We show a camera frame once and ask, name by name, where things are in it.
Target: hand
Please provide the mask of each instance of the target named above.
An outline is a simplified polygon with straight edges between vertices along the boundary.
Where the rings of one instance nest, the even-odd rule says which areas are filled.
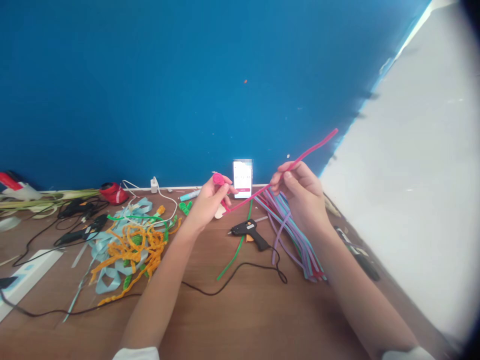
[[[333,227],[325,208],[322,184],[303,161],[287,171],[292,163],[288,161],[278,167],[270,180],[271,189],[276,196],[280,191],[285,194],[293,220],[307,238],[327,234]]]
[[[220,202],[225,199],[227,206],[231,206],[227,193],[238,194],[239,191],[232,186],[232,180],[224,176],[225,184],[214,184],[213,176],[201,187],[200,194],[195,200],[182,227],[191,227],[194,231],[201,232],[212,220],[217,212]]]

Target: pink pipe cleaner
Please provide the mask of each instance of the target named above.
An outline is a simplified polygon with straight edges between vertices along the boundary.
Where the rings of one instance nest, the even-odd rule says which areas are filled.
[[[323,145],[325,145],[326,143],[328,143],[337,133],[339,132],[339,130],[337,128],[333,129],[333,131],[331,133],[329,133],[326,138],[324,138],[322,141],[320,141],[317,145],[314,145],[312,146],[311,148],[309,148],[307,151],[305,151],[302,155],[300,155],[300,157],[295,160],[294,162],[291,163],[291,165],[288,167],[288,169],[286,171],[290,171],[291,169],[293,169],[295,167],[295,165],[297,165],[299,162],[301,162],[307,155],[313,153],[315,150],[321,148]],[[254,193],[252,196],[250,196],[249,198],[243,200],[241,203],[239,203],[238,205],[232,207],[231,209],[225,207],[226,211],[228,213],[240,208],[241,206],[245,205],[246,203],[248,203],[251,199],[253,199],[254,197],[256,197],[258,194],[260,193],[263,193],[265,190],[267,190],[271,185],[270,184],[267,184],[265,185],[264,187],[262,187],[260,190],[258,190],[256,193]]]

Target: light blue marker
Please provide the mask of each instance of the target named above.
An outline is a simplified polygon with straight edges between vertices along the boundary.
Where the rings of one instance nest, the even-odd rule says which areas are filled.
[[[180,201],[187,201],[187,200],[196,198],[200,194],[200,190],[201,189],[198,189],[198,190],[195,190],[194,192],[182,195],[182,196],[179,197],[179,199],[180,199]]]

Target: wooden table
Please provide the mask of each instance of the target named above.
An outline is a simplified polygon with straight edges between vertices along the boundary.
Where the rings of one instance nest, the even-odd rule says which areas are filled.
[[[156,209],[163,204],[170,215],[174,205],[158,194],[145,192]],[[175,198],[183,195],[173,192]],[[266,212],[253,203],[253,219]],[[113,215],[119,207],[109,207]],[[207,292],[219,289],[241,262],[270,265],[272,253],[258,252],[253,243],[244,243],[234,265],[221,281],[217,276],[233,257],[240,237],[227,235],[229,229],[246,220],[249,206],[213,220],[199,236],[183,280]],[[180,210],[178,216],[184,216]],[[29,219],[16,228],[0,233],[0,262],[22,253],[27,241],[54,221]],[[332,218],[336,225],[348,226],[344,219]],[[54,227],[31,245],[28,258],[37,250],[50,249],[66,231]],[[258,224],[258,232],[273,243],[274,232],[268,220]],[[289,238],[282,234],[286,242]],[[353,242],[360,241],[354,232]],[[32,313],[68,309],[92,257],[86,251],[71,268],[82,245],[72,246],[23,298],[20,306]],[[367,353],[345,319],[327,282],[311,283],[279,246],[280,269],[288,277],[283,284],[278,274],[243,266],[230,284],[217,296],[205,296],[185,285],[160,347],[160,358],[167,359],[368,359]],[[441,335],[413,307],[406,296],[379,267],[379,287],[389,294],[400,313],[418,336],[422,345],[437,360],[449,350]],[[0,267],[0,277],[15,272],[11,263]],[[141,293],[147,285],[142,277],[131,293]],[[94,307],[106,295],[97,295],[95,285],[85,287],[74,310]],[[122,333],[138,297],[77,316],[63,322],[64,315],[27,317],[15,310],[0,323],[2,359],[111,359],[118,350]]]

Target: white cable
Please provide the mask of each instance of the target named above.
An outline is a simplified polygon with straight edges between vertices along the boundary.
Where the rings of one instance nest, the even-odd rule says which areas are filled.
[[[130,181],[127,181],[127,180],[122,180],[121,183],[122,183],[123,186],[125,187],[125,190],[127,190],[130,194],[133,195],[133,198],[128,202],[128,204],[127,204],[127,206],[126,206],[127,208],[129,208],[129,207],[131,206],[132,201],[133,201],[135,198],[140,198],[140,196],[135,195],[135,194],[129,189],[129,187],[127,186],[126,183],[132,185],[133,187],[135,187],[135,188],[137,188],[137,189],[140,189],[140,188],[139,188],[137,185],[135,185],[135,184],[133,184],[133,183],[131,183]],[[130,219],[130,218],[128,218],[128,217],[125,217],[125,219],[126,219],[128,222],[132,223],[132,224],[135,224],[135,225],[137,225],[137,226],[144,227],[144,228],[150,227],[150,226],[152,226],[152,225],[157,225],[157,224],[165,225],[165,222],[171,220],[171,219],[174,217],[175,213],[177,212],[177,208],[178,208],[179,205],[177,204],[177,202],[176,202],[174,199],[163,195],[163,194],[160,192],[160,187],[158,188],[158,193],[159,193],[162,197],[164,197],[164,198],[166,198],[166,199],[169,199],[169,200],[172,200],[172,201],[175,203],[175,210],[173,211],[173,213],[171,214],[171,216],[170,216],[168,219],[164,219],[164,220],[162,220],[162,221],[157,221],[157,222],[151,222],[151,223],[150,223],[150,222],[147,222],[146,224],[141,224],[141,223],[139,223],[139,222],[133,221],[132,219]]]

